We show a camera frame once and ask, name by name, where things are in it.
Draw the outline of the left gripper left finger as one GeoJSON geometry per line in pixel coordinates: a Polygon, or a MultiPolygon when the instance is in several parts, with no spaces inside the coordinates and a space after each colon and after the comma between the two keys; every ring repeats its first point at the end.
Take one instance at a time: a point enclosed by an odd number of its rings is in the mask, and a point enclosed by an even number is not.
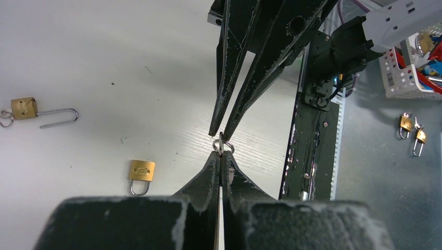
{"type": "Polygon", "coordinates": [[[220,155],[171,196],[74,197],[51,214],[35,249],[215,249],[220,155]]]}

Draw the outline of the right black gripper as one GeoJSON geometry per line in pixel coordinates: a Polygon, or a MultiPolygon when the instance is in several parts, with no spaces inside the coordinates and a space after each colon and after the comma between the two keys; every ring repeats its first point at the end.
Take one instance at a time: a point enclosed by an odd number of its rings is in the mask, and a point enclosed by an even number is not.
{"type": "Polygon", "coordinates": [[[313,34],[336,1],[214,0],[207,21],[220,26],[216,49],[216,102],[208,134],[215,136],[248,51],[255,54],[223,131],[230,140],[245,112],[281,75],[313,34]]]}

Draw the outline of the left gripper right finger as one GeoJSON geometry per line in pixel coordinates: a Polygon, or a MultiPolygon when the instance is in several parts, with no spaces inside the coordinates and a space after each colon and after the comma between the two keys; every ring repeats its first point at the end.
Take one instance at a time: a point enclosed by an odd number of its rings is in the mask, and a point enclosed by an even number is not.
{"type": "Polygon", "coordinates": [[[364,203],[278,201],[238,167],[220,160],[226,249],[394,249],[384,223],[364,203]]]}

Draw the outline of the brass padlock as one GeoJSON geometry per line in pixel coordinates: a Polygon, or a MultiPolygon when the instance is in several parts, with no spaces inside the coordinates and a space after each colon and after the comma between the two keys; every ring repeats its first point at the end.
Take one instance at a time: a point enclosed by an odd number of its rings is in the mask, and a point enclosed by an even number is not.
{"type": "Polygon", "coordinates": [[[64,120],[54,123],[40,125],[40,129],[63,126],[74,123],[79,118],[79,113],[74,108],[61,108],[47,111],[39,111],[36,99],[34,97],[25,97],[12,99],[10,107],[1,108],[1,128],[10,127],[16,120],[26,120],[37,118],[39,116],[50,115],[55,113],[69,112],[73,114],[70,120],[64,120]]]}
{"type": "Polygon", "coordinates": [[[142,161],[133,159],[130,164],[128,179],[130,180],[129,191],[132,196],[146,195],[153,181],[156,163],[152,161],[142,161]],[[145,188],[141,193],[135,192],[134,182],[144,182],[145,188]]]}

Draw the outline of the small key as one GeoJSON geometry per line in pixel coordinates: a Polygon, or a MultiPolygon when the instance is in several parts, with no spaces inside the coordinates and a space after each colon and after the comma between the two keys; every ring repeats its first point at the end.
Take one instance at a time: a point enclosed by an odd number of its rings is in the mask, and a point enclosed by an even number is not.
{"type": "Polygon", "coordinates": [[[234,145],[232,143],[230,143],[229,141],[226,141],[224,139],[223,133],[220,132],[218,135],[218,138],[213,141],[212,148],[214,151],[216,151],[219,154],[219,156],[222,156],[225,151],[225,147],[228,147],[229,151],[232,154],[235,152],[234,145]]]}

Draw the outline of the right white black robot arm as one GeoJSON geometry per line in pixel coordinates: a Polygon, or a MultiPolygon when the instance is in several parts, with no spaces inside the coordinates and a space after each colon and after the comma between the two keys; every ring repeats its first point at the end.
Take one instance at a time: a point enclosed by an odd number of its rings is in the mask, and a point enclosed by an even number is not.
{"type": "Polygon", "coordinates": [[[362,71],[368,62],[412,34],[441,21],[441,1],[395,1],[319,31],[337,1],[215,1],[220,26],[216,48],[216,102],[208,134],[221,125],[247,52],[255,54],[223,130],[229,140],[245,112],[308,48],[301,100],[327,111],[331,80],[362,71]]]}

